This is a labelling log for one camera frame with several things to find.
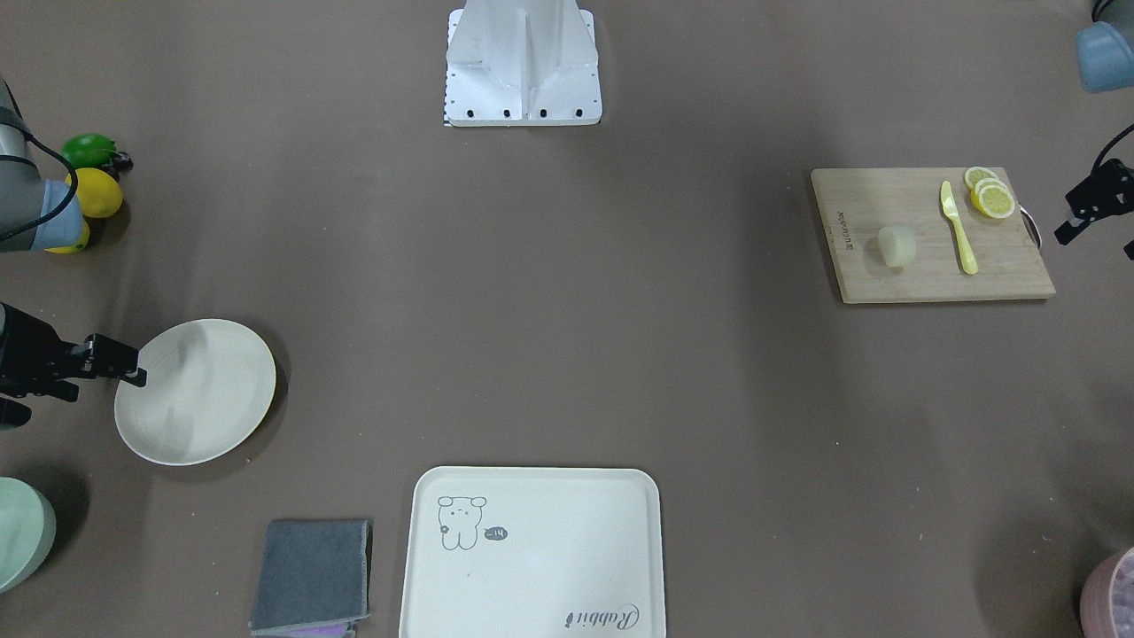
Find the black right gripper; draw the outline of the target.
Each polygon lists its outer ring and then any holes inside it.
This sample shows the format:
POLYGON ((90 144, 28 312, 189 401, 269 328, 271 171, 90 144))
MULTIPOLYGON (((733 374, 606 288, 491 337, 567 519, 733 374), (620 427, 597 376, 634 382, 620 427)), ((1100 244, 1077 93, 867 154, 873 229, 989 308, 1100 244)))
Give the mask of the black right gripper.
POLYGON ((105 335, 66 342, 51 324, 5 303, 1 427, 12 431, 31 420, 31 408, 18 402, 20 397, 45 395, 77 402, 81 388, 71 378, 117 378, 134 388, 146 388, 147 371, 139 367, 138 360, 137 348, 105 335))

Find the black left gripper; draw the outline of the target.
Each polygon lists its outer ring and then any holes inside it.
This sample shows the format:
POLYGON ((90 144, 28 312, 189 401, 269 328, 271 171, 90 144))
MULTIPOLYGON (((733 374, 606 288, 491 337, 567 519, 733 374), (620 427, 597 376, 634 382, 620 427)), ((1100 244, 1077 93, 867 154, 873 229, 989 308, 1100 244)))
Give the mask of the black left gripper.
POLYGON ((1107 159, 1093 167, 1077 186, 1067 192, 1066 221, 1053 231, 1061 245, 1074 241, 1094 222, 1133 211, 1133 175, 1122 159, 1107 159))

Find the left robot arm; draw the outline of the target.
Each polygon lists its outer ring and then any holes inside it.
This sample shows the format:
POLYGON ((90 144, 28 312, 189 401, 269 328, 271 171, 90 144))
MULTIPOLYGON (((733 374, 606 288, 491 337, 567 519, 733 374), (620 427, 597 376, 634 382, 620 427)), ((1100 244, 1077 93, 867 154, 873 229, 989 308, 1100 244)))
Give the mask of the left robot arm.
MULTIPOLYGON (((1133 85, 1133 3, 1094 1, 1091 19, 1075 37, 1083 90, 1089 93, 1128 90, 1133 85)), ((1111 152, 1129 137, 1132 129, 1133 125, 1127 125, 1106 142, 1086 177, 1066 193, 1067 219, 1053 231, 1053 238, 1061 245, 1073 243, 1094 223, 1131 214, 1131 165, 1114 158, 1111 152)))

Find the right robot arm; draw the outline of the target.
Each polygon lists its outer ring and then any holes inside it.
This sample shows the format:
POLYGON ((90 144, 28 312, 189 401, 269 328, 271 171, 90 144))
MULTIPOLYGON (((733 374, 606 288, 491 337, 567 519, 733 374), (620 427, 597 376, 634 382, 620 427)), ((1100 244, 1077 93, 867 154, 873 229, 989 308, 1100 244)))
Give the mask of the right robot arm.
MULTIPOLYGON (((81 187, 86 181, 69 158, 32 133, 7 83, 1 182, 5 252, 64 249, 81 243, 87 215, 81 187)), ((136 388, 147 384, 137 348, 98 333, 78 343, 66 342, 51 324, 7 303, 1 335, 5 431, 31 420, 31 409, 19 403, 22 397, 76 402, 81 389, 73 378, 117 378, 136 388)))

